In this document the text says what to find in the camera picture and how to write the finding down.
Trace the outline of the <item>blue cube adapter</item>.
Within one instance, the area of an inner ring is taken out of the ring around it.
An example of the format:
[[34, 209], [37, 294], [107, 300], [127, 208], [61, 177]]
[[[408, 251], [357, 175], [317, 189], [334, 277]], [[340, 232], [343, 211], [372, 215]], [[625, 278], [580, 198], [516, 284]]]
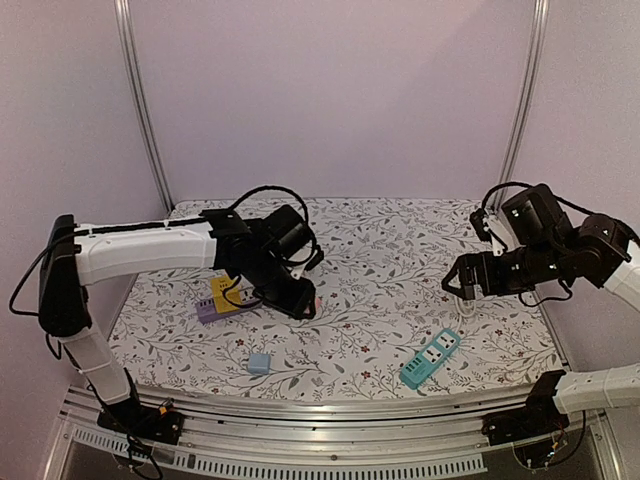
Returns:
[[270, 372], [271, 356], [266, 353], [251, 353], [248, 359], [247, 371], [252, 375], [267, 375]]

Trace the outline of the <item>yellow cube plug adapter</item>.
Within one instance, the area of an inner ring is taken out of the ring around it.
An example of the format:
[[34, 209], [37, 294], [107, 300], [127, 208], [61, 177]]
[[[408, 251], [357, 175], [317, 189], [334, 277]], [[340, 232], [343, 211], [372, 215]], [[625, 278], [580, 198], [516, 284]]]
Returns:
[[240, 310], [240, 294], [237, 283], [227, 275], [210, 280], [213, 304], [219, 315], [236, 313]]

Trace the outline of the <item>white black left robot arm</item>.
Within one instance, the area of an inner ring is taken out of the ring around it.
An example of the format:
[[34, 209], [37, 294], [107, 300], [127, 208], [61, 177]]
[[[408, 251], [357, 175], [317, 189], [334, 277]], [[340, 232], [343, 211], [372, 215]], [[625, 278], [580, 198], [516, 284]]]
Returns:
[[155, 270], [223, 270], [244, 279], [257, 303], [301, 320], [316, 313], [316, 289], [303, 277], [322, 259], [306, 209], [282, 205], [244, 219], [235, 207], [181, 219], [80, 225], [62, 215], [42, 253], [37, 318], [93, 387], [111, 419], [128, 434], [148, 426], [136, 389], [94, 326], [86, 289], [111, 278]]

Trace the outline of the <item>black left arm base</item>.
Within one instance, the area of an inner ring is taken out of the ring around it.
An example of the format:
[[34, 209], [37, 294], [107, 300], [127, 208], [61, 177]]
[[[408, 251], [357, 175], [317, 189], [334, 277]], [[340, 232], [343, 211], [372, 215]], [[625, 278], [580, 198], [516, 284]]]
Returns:
[[136, 392], [125, 400], [107, 404], [99, 399], [101, 413], [98, 425], [102, 428], [129, 434], [132, 437], [177, 445], [185, 416], [168, 399], [157, 406], [143, 404]]

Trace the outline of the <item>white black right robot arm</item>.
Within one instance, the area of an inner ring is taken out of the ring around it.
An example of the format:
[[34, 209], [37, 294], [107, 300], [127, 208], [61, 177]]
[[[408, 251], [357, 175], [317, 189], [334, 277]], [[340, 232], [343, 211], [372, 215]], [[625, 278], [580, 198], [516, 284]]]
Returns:
[[[625, 222], [579, 207], [575, 226], [565, 212], [569, 201], [544, 183], [505, 182], [492, 187], [469, 217], [477, 237], [491, 250], [463, 254], [441, 282], [460, 300], [484, 296], [522, 297], [555, 281], [572, 298], [579, 278], [633, 308], [639, 306], [639, 236]], [[557, 370], [534, 384], [517, 415], [517, 427], [537, 436], [556, 414], [639, 404], [636, 364], [591, 372]]]

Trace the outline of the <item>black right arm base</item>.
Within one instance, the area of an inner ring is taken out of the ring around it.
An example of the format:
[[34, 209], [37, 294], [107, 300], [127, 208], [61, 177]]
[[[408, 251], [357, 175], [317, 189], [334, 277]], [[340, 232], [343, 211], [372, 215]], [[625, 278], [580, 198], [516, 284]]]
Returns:
[[[553, 432], [560, 432], [563, 436], [564, 429], [570, 424], [569, 417], [558, 410], [553, 397], [559, 381], [566, 374], [564, 370], [545, 372], [533, 385], [522, 407], [484, 415], [481, 434], [488, 438], [489, 444], [507, 444]], [[529, 469], [548, 467], [557, 447], [556, 440], [518, 447], [516, 459]]]

